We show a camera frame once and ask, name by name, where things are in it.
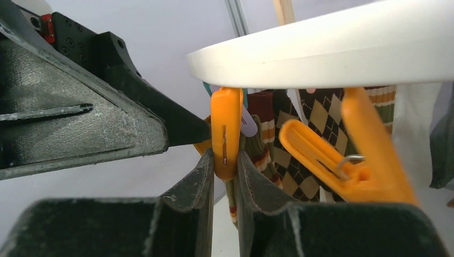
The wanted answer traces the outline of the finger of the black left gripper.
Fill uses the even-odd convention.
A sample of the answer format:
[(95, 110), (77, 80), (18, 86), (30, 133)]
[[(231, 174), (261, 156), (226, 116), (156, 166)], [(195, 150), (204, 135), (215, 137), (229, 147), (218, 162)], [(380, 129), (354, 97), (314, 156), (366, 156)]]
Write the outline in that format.
[(210, 138), (209, 125), (203, 119), (152, 87), (126, 65), (104, 67), (103, 79), (164, 123), (170, 147), (200, 143)]

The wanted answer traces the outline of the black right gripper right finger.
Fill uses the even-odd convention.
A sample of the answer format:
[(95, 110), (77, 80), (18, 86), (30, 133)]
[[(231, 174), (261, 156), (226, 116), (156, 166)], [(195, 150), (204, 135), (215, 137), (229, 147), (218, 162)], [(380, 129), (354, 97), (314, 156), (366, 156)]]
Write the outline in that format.
[(298, 256), (287, 204), (296, 200), (238, 154), (235, 195), (240, 256)]

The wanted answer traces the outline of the white round clip hanger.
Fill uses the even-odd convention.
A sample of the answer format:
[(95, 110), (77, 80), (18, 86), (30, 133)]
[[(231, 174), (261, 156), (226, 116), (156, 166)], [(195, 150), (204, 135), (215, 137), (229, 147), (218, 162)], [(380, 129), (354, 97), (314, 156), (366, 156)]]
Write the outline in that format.
[(193, 77), (237, 88), (453, 80), (453, 1), (380, 1), (188, 54)]

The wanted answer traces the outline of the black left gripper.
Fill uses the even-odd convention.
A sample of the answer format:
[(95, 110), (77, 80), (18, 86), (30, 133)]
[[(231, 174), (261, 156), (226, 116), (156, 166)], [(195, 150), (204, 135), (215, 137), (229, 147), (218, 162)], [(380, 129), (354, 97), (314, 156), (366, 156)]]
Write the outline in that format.
[(168, 149), (122, 39), (13, 1), (1, 1), (1, 33), (1, 179)]

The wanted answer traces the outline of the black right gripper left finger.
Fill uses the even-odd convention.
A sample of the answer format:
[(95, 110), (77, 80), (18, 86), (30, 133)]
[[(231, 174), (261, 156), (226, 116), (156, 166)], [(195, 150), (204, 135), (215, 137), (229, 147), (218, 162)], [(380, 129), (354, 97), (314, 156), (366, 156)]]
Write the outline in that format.
[(214, 155), (208, 149), (156, 204), (156, 256), (211, 256), (213, 191)]

